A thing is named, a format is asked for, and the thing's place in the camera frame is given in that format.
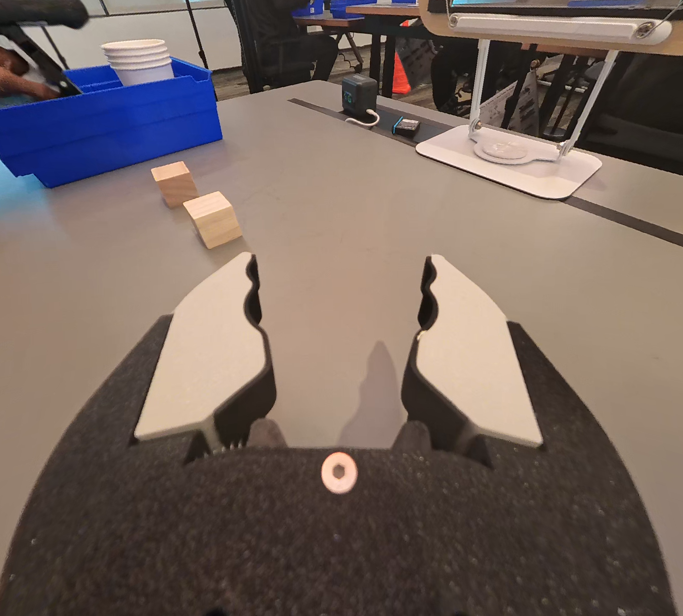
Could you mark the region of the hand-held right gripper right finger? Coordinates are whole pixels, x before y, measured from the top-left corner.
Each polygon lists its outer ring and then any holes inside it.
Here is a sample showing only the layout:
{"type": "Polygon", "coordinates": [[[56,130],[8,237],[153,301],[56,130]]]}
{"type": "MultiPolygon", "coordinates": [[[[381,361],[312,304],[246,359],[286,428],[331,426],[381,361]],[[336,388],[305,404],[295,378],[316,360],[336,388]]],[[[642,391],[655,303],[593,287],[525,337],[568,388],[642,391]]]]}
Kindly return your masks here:
{"type": "Polygon", "coordinates": [[[426,427],[436,451],[473,452],[483,439],[542,446],[502,309],[439,254],[425,259],[420,290],[401,386],[408,420],[426,427]]]}

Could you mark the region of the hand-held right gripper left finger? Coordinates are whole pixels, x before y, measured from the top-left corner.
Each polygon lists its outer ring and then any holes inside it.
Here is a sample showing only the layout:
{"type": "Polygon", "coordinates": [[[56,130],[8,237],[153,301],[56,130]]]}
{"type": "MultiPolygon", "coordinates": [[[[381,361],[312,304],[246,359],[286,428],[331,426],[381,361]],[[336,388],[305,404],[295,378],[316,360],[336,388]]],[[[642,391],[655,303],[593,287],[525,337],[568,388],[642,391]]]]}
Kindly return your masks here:
{"type": "Polygon", "coordinates": [[[138,441],[199,433],[246,441],[277,398],[261,328],[255,255],[242,252],[183,298],[173,313],[139,421],[138,441]]]}

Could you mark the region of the wooden cube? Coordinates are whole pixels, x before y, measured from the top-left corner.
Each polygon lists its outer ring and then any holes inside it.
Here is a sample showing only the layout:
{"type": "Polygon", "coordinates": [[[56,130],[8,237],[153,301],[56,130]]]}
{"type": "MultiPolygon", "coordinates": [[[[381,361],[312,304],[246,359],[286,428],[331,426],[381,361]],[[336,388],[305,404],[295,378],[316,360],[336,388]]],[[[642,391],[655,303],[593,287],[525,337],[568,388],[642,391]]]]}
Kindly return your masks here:
{"type": "Polygon", "coordinates": [[[151,168],[151,174],[169,209],[200,197],[192,174],[183,161],[151,168]]]}
{"type": "Polygon", "coordinates": [[[234,207],[221,192],[212,192],[182,204],[207,249],[243,236],[234,207]]]}

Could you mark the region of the person's left hand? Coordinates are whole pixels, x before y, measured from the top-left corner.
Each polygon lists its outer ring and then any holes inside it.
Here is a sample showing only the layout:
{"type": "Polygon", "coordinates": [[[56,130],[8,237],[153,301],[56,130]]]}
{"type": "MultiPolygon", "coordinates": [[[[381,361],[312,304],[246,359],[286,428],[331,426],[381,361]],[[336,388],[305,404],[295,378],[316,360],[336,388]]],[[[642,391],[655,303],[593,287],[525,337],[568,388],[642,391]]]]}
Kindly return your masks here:
{"type": "Polygon", "coordinates": [[[14,50],[1,47],[1,96],[28,96],[38,101],[57,99],[60,93],[48,84],[27,80],[29,63],[14,50]]]}

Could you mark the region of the white document stand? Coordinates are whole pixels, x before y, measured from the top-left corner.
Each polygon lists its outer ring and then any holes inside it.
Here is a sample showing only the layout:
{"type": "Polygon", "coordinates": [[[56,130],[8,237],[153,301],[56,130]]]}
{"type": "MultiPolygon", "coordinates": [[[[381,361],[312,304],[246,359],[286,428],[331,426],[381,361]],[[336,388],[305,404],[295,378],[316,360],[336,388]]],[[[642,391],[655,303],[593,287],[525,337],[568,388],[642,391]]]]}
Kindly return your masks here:
{"type": "Polygon", "coordinates": [[[619,52],[682,54],[682,0],[418,0],[436,36],[478,39],[470,120],[416,146],[423,157],[538,198],[567,198],[602,166],[575,144],[619,52]],[[551,143],[483,126],[480,106],[491,41],[595,48],[604,66],[569,140],[551,143]]]}

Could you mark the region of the printed white bag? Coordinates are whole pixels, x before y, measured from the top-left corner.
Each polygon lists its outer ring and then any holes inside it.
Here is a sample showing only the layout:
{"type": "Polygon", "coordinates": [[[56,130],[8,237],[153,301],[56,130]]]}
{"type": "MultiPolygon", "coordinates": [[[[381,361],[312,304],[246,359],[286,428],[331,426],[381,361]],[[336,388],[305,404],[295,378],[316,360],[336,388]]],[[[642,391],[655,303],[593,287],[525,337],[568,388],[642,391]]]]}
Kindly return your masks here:
{"type": "Polygon", "coordinates": [[[536,70],[526,74],[518,95],[517,82],[505,87],[480,106],[480,120],[483,126],[502,127],[507,112],[511,112],[508,130],[525,135],[539,135],[540,100],[536,70]]]}

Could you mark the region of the black charger box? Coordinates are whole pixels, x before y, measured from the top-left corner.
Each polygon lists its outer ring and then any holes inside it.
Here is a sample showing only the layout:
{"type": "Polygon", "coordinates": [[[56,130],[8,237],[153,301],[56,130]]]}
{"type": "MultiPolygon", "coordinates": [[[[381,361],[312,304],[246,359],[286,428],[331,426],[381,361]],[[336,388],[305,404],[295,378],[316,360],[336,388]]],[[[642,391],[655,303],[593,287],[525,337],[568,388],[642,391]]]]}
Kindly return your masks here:
{"type": "Polygon", "coordinates": [[[378,82],[362,74],[347,75],[341,82],[343,111],[353,118],[369,116],[376,108],[378,82]]]}

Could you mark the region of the orange traffic cone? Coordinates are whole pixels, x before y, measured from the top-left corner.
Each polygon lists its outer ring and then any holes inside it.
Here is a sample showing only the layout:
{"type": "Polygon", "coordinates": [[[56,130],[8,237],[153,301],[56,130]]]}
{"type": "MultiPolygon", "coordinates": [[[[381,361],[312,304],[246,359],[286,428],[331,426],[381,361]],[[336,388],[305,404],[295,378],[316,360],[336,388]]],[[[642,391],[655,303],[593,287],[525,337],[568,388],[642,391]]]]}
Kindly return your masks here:
{"type": "Polygon", "coordinates": [[[397,52],[394,53],[394,73],[392,83],[393,95],[407,95],[411,93],[411,84],[408,81],[402,61],[397,52]]]}

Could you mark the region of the wooden table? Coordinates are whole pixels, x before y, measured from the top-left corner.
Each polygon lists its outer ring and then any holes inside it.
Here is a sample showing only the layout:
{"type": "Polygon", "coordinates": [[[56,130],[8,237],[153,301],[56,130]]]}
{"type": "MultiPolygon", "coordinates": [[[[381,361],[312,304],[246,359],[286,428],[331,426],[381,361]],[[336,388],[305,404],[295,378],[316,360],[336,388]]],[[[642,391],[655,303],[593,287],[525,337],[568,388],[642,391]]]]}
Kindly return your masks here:
{"type": "Polygon", "coordinates": [[[324,33],[335,36],[337,42],[345,39],[354,53],[358,50],[351,41],[351,34],[366,34],[371,37],[370,77],[380,86],[380,94],[391,99],[394,73],[396,40],[430,40],[431,33],[422,24],[405,22],[420,18],[419,7],[403,4],[353,5],[346,9],[349,17],[334,18],[329,11],[321,15],[295,18],[295,23],[304,28],[318,27],[324,33]]]}

